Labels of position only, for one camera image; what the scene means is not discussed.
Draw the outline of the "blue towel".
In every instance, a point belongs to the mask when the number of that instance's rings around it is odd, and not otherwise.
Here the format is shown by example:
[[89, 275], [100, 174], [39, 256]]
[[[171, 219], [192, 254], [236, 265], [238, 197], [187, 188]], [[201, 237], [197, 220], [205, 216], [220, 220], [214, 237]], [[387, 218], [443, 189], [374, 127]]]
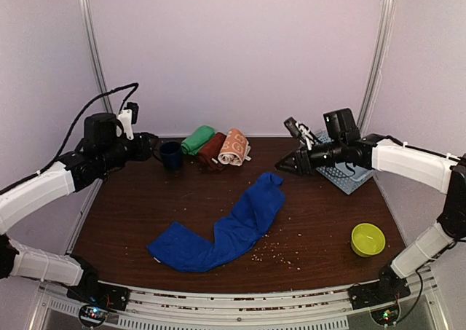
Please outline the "blue towel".
[[283, 182], [274, 173], [261, 174], [231, 213], [213, 225], [213, 242], [175, 221], [147, 245], [148, 252], [158, 262], [179, 272], [208, 272], [238, 259], [273, 225], [285, 204]]

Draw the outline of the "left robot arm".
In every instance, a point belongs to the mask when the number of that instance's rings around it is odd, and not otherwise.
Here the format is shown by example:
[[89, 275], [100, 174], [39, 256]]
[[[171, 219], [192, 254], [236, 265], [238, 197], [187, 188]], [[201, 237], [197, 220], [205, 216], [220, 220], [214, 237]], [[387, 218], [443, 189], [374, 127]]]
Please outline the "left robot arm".
[[127, 162], [151, 158], [158, 137], [133, 131], [131, 110], [118, 115], [98, 113], [84, 121], [84, 134], [75, 150], [60, 153], [41, 170], [11, 189], [1, 191], [1, 277], [51, 281], [75, 286], [90, 304], [99, 303], [105, 289], [90, 267], [69, 255], [57, 255], [10, 239], [8, 231], [51, 202], [80, 192], [96, 180], [122, 169]]

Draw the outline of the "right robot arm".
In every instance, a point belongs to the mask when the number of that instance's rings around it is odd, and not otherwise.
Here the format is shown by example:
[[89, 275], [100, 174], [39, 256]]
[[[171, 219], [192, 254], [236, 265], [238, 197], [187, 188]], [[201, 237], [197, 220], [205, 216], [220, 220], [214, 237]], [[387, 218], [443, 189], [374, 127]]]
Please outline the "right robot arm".
[[390, 135], [362, 136], [348, 108], [328, 112], [323, 118], [330, 138], [327, 143], [304, 123], [286, 119], [284, 126], [300, 146], [277, 162], [276, 169], [303, 176], [342, 163], [348, 169], [356, 166], [394, 173], [446, 196], [435, 223], [381, 270], [373, 294], [378, 301], [388, 302], [401, 290], [404, 279], [465, 239], [465, 158], [420, 149]]

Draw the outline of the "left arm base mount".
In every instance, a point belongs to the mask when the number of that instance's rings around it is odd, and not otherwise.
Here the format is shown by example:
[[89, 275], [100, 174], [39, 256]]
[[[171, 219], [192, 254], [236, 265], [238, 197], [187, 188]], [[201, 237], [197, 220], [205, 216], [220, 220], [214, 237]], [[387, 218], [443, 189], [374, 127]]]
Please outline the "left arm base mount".
[[66, 286], [66, 296], [83, 303], [78, 310], [78, 320], [86, 329], [102, 326], [111, 314], [125, 311], [130, 298], [129, 288], [98, 282], [94, 294], [79, 286]]

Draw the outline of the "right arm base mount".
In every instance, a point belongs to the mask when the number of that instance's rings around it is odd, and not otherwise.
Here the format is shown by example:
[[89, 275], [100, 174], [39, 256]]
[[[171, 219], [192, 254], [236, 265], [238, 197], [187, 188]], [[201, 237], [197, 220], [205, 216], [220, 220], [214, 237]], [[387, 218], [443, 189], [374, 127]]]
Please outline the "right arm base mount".
[[368, 308], [372, 320], [380, 326], [394, 326], [401, 318], [400, 300], [411, 295], [404, 284], [394, 291], [382, 288], [380, 281], [355, 283], [347, 290], [353, 310]]

